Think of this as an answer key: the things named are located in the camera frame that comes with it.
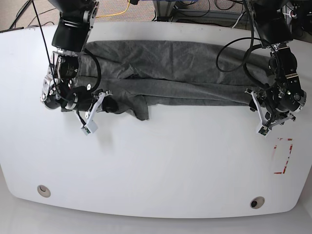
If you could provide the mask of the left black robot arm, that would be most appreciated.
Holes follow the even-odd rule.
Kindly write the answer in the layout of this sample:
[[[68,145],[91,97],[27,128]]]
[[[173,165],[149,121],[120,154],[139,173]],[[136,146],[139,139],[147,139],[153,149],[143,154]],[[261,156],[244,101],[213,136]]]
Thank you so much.
[[[260,123],[257,132],[266,136],[274,126],[285,121],[295,121],[294,112],[306,104],[307,93],[301,88],[297,74],[297,60],[288,42],[292,41],[291,31],[286,23],[282,8],[285,0],[244,0],[247,20],[251,26],[250,47],[245,52],[239,67],[246,76],[260,88],[258,92],[246,89],[252,96],[249,107],[257,112]],[[270,48],[269,69],[274,75],[272,85],[263,84],[254,78],[247,68],[252,51]]]

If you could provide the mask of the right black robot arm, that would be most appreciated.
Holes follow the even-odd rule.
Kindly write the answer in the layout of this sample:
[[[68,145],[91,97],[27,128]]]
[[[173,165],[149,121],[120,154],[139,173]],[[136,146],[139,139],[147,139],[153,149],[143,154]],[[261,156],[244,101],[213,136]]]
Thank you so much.
[[[44,78],[41,102],[46,108],[63,112],[116,113],[118,104],[110,93],[99,89],[101,68],[97,57],[85,48],[98,11],[96,0],[52,0],[60,18],[52,45],[56,51],[48,56],[49,68]],[[74,87],[73,79],[79,70],[79,56],[84,53],[95,62],[97,80],[90,88]]]

